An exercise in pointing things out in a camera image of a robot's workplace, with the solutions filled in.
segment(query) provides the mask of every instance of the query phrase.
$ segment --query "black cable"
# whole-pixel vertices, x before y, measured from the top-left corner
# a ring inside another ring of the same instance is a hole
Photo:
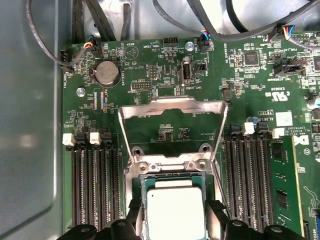
[[[121,30],[121,41],[129,40],[131,24],[131,5],[128,3],[123,4],[123,26]]]
[[[203,27],[210,33],[213,39],[221,42],[236,42],[236,41],[241,41],[245,40],[248,38],[255,37],[257,35],[265,35],[271,33],[275,27],[279,25],[285,25],[302,14],[304,14],[306,11],[312,9],[315,7],[317,4],[320,3],[320,0],[314,0],[311,2],[308,2],[304,6],[300,7],[298,10],[291,12],[289,15],[281,18],[278,21],[275,21],[273,23],[270,23],[266,26],[260,27],[255,30],[247,31],[247,32],[242,32],[242,33],[236,33],[236,34],[220,34],[217,33],[216,29],[212,26],[206,11],[204,10],[203,6],[201,5],[201,2],[199,0],[187,0],[189,6],[191,7],[193,13],[196,15],[196,17],[199,19],[200,23],[203,25]]]
[[[73,61],[71,62],[64,62],[59,60],[58,58],[56,58],[46,47],[46,45],[44,44],[42,38],[40,37],[35,22],[34,22],[34,18],[32,16],[32,11],[31,11],[31,3],[32,0],[25,0],[25,14],[26,14],[26,18],[28,20],[28,24],[31,28],[31,32],[36,40],[36,42],[39,44],[40,48],[44,51],[44,53],[51,58],[54,62],[56,62],[57,64],[61,65],[61,66],[65,66],[65,67],[72,67],[73,65],[75,65],[80,59],[81,57],[86,53],[86,49],[82,48],[80,50],[80,52],[78,53],[78,55],[74,58]]]
[[[92,15],[103,42],[116,41],[111,25],[97,0],[86,0],[86,5]]]
[[[248,32],[248,29],[246,29],[246,27],[243,26],[243,24],[241,23],[241,21],[237,17],[233,0],[225,0],[225,8],[226,8],[226,12],[228,13],[228,16],[230,18],[230,21],[233,24],[233,26],[235,27],[235,29],[237,29],[239,33]]]
[[[71,40],[73,44],[83,43],[86,39],[84,29],[84,3],[83,0],[72,1]]]
[[[163,17],[164,20],[166,20],[167,22],[171,23],[172,25],[184,30],[184,31],[187,31],[189,33],[192,33],[194,34],[195,36],[198,36],[201,32],[200,31],[197,31],[197,30],[194,30],[190,27],[187,27],[185,25],[183,25],[182,23],[174,20],[159,4],[158,0],[152,0],[152,3],[153,3],[153,6],[155,8],[155,10],[158,12],[158,14]]]

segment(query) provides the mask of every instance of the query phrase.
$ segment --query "screw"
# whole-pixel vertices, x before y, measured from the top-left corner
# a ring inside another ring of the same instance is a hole
[[[188,42],[185,44],[184,48],[185,48],[187,51],[191,52],[191,51],[195,50],[195,44],[194,44],[192,41],[188,41]]]
[[[82,98],[86,95],[86,90],[83,87],[78,87],[76,90],[76,95]]]
[[[148,168],[148,165],[144,162],[138,165],[138,169],[141,173],[144,173],[147,170],[147,168]]]
[[[232,222],[232,224],[235,225],[236,227],[242,226],[242,222],[240,222],[240,221],[234,221],[234,222]]]
[[[277,226],[273,226],[271,228],[272,231],[274,231],[275,233],[282,233],[282,230],[280,227],[277,227]]]
[[[206,164],[205,161],[199,162],[199,168],[202,169],[202,170],[206,169],[206,165],[207,165],[207,164]]]
[[[315,155],[315,160],[320,163],[320,152]]]

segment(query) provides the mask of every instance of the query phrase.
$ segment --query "white connector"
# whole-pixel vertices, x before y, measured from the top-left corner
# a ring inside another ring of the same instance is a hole
[[[285,128],[284,127],[278,127],[272,129],[272,138],[273,139],[279,139],[281,136],[285,135]]]
[[[248,136],[255,133],[255,125],[253,122],[245,122],[242,128],[243,136]]]
[[[62,144],[68,147],[74,147],[76,144],[76,140],[72,133],[64,133],[62,135]]]
[[[90,143],[92,145],[100,145],[101,144],[101,138],[100,138],[100,133],[95,131],[95,132],[90,132]]]

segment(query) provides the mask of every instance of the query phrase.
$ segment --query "green circuit board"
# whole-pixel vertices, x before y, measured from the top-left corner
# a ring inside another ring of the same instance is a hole
[[[310,44],[320,41],[315,32],[294,36]],[[193,42],[194,50],[187,51],[186,42]],[[82,46],[68,45],[65,54],[74,57]],[[265,143],[265,154],[271,156],[271,163],[266,164],[270,164],[269,178],[273,183],[270,190],[273,223],[285,225],[310,239],[318,239],[316,216],[320,208],[320,178],[317,172],[320,163],[315,156],[320,152],[320,134],[312,133],[312,124],[318,124],[319,120],[307,108],[307,101],[308,96],[319,93],[320,52],[304,50],[286,41],[269,42],[265,36],[257,36],[233,43],[213,41],[206,53],[200,51],[199,37],[179,38],[177,45],[171,47],[164,47],[163,39],[104,42],[101,53],[103,58],[96,58],[88,50],[75,65],[74,73],[64,74],[63,133],[76,136],[90,129],[107,129],[112,135],[115,150],[105,152],[110,156],[108,159],[112,158],[116,163],[110,163],[109,168],[106,166],[105,172],[107,176],[113,176],[115,182],[110,179],[104,182],[107,196],[104,201],[109,211],[116,206],[117,212],[113,217],[107,214],[107,222],[126,216],[123,172],[129,156],[119,125],[118,108],[148,104],[162,96],[191,96],[198,101],[226,100],[229,103],[224,136],[230,124],[242,126],[248,117],[258,117],[266,122],[270,131],[284,128],[285,137],[272,140],[269,134]],[[191,58],[192,77],[188,81],[181,75],[186,56]],[[120,79],[116,86],[101,87],[92,78],[92,68],[103,59],[113,61],[119,68]],[[277,66],[297,59],[300,60],[298,65],[303,66],[302,73],[275,76]],[[197,71],[201,64],[205,64],[205,70]],[[78,88],[85,89],[84,97],[77,96]],[[139,146],[146,154],[167,156],[197,152],[202,143],[213,144],[218,127],[210,114],[183,114],[176,109],[165,111],[159,117],[133,117],[126,122],[130,147]],[[281,149],[273,147],[275,141],[283,141]],[[223,138],[216,159],[222,166],[221,176],[227,193],[226,142]],[[94,148],[89,151],[88,154],[97,158]],[[278,155],[281,151],[282,162],[274,158],[273,151]],[[84,153],[80,152],[77,157],[74,152],[68,149],[64,153],[66,229],[72,225],[75,194],[72,191],[75,175],[72,159],[84,157]],[[99,185],[94,179],[93,189]],[[95,223],[90,217],[79,217],[78,223],[87,222]]]

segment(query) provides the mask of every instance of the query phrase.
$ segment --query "motherboard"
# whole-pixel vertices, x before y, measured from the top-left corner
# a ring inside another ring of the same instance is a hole
[[[320,41],[317,32],[294,38]],[[82,47],[66,46],[63,59],[68,62]],[[319,86],[320,51],[268,36],[232,43],[203,36],[97,43],[63,75],[65,229],[91,224],[99,231],[126,217],[131,155],[174,158],[202,149],[215,150],[232,219],[259,232],[283,225],[318,240]],[[185,96],[225,103],[225,122],[208,112],[169,108],[120,124],[123,106]],[[208,172],[190,171],[190,180],[215,199]],[[143,174],[132,179],[132,191],[145,199],[157,174]]]

